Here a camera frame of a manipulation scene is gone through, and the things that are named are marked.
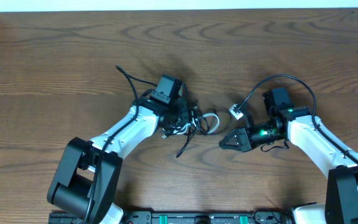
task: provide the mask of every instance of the black plastic housing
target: black plastic housing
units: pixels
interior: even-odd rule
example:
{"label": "black plastic housing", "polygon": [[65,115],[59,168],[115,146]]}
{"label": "black plastic housing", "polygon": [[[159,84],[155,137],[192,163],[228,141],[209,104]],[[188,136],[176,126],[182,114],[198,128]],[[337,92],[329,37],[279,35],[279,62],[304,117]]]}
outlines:
{"label": "black plastic housing", "polygon": [[269,116],[276,116],[280,110],[293,108],[290,95],[285,88],[275,88],[263,94],[266,112]]}
{"label": "black plastic housing", "polygon": [[[65,148],[50,184],[48,202],[84,219],[93,183],[76,172],[79,167],[85,169],[89,165],[93,166],[99,158],[99,152],[99,149],[92,147],[91,142],[72,139]],[[93,158],[91,163],[84,165],[84,161],[89,162],[89,158]],[[88,223],[100,223],[109,210],[116,193],[121,165],[122,159],[116,153],[104,153]]]}
{"label": "black plastic housing", "polygon": [[157,88],[152,92],[150,99],[171,105],[178,98],[181,81],[169,75],[162,75]]}

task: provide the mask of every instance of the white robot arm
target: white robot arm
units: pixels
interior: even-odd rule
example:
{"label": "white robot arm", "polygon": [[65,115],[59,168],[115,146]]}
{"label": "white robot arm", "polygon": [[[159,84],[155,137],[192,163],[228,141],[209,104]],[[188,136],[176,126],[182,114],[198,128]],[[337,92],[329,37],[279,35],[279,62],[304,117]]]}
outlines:
{"label": "white robot arm", "polygon": [[[164,130],[165,136],[185,130],[190,122],[185,94],[184,83],[163,75],[156,89],[145,92],[128,114],[105,133],[90,141],[72,139],[52,180],[48,202],[86,223],[118,224],[123,211],[112,201],[122,160],[158,128]],[[77,174],[77,168],[94,172],[93,182]]]}
{"label": "white robot arm", "polygon": [[291,141],[309,156],[328,179],[326,204],[294,208],[293,222],[358,223],[358,153],[330,132],[319,117],[315,116],[314,122],[315,110],[306,106],[295,108],[285,88],[270,90],[263,97],[270,120],[254,124],[246,103],[233,105],[230,112],[237,119],[245,117],[247,126],[233,130],[219,146],[247,152],[281,139]]}

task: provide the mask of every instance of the green connector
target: green connector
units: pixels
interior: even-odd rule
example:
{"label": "green connector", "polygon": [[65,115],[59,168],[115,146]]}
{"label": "green connector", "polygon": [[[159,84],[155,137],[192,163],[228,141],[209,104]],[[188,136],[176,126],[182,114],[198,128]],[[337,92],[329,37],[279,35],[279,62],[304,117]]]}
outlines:
{"label": "green connector", "polygon": [[240,224],[248,224],[248,217],[247,216],[241,216],[240,217]]}
{"label": "green connector", "polygon": [[160,224],[168,224],[168,216],[167,215],[160,215]]}

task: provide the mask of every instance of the white wall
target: white wall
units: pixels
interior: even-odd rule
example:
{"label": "white wall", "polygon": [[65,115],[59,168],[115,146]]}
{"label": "white wall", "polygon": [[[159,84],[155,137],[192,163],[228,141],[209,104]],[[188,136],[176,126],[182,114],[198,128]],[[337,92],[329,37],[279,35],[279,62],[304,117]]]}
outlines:
{"label": "white wall", "polygon": [[358,7],[358,0],[0,0],[0,12]]}

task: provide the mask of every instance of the white cable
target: white cable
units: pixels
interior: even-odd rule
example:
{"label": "white cable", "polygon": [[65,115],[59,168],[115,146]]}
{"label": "white cable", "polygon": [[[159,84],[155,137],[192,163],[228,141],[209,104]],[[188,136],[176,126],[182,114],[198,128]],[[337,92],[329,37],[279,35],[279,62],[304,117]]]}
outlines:
{"label": "white cable", "polygon": [[180,132],[180,133],[176,133],[176,134],[185,134],[185,133],[187,132],[188,125],[186,124],[186,126],[184,126],[184,127],[185,127],[185,130],[184,130],[184,131],[182,131],[182,132]]}
{"label": "white cable", "polygon": [[216,125],[213,129],[209,130],[207,132],[207,134],[212,134],[214,131],[217,130],[217,128],[219,127],[219,123],[220,123],[220,120],[219,120],[219,116],[217,116],[216,114],[214,113],[206,113],[206,114],[203,114],[203,118],[207,118],[209,116],[214,116],[216,118]]}
{"label": "white cable", "polygon": [[184,130],[185,128],[187,128],[189,125],[190,125],[189,123],[185,124],[183,127],[181,127],[180,131],[183,131],[183,130]]}
{"label": "white cable", "polygon": [[193,111],[191,111],[191,118],[193,119],[192,123],[193,123],[194,127],[197,128],[196,122],[194,121],[194,112]]}

